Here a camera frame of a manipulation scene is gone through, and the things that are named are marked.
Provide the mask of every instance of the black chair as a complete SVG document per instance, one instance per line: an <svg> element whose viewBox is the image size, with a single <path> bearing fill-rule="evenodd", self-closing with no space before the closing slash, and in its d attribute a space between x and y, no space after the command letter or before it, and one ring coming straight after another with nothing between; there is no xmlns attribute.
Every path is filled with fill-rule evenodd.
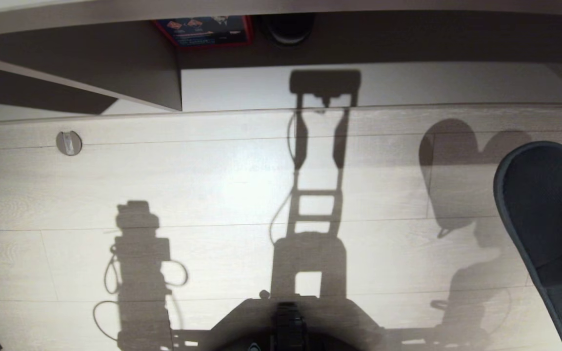
<svg viewBox="0 0 562 351"><path fill-rule="evenodd" d="M493 190L562 340L562 145L532 142L515 149L498 166Z"/></svg>

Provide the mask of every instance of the light wood floor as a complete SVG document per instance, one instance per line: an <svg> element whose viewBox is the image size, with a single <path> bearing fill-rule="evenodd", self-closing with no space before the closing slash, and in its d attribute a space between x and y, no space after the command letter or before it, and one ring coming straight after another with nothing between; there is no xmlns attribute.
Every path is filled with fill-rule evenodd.
<svg viewBox="0 0 562 351"><path fill-rule="evenodd" d="M310 138L301 189L335 187L340 116L305 113ZM209 330L245 299L270 291L273 242L285 236L289 204L283 203L294 182L291 119L280 111L0 124L4 348L117 351L93 315L116 337L133 322L121 320L125 310L141 311L129 314L140 316L134 322L141 325L167 323L149 313L159 300L170 328ZM55 147L56 134L69 130L84 141L75 157ZM346 297L384 328L384 339L370 347L562 349L492 196L506 153L531 140L562 143L562 107L366 109L351 113L346 135L342 275ZM111 247L125 238L118 205L132 200L147 202L160 227L157 237L153 230L134 235L142 249L136 253L134 244L128 266L117 262L112 269ZM301 213L326 211L330 203L301 205ZM153 218L125 217L121 227ZM310 231L332 224L302 225ZM344 260L321 256L323 268ZM169 291L162 282L138 287L138 295L109 292L115 279L153 282L136 266L150 257L163 260ZM320 295L320 279L299 273L295 291ZM119 299L93 313L98 303ZM346 328L346 339L359 338L348 330L363 327L346 325L344 316L306 317L315 329Z"/></svg>

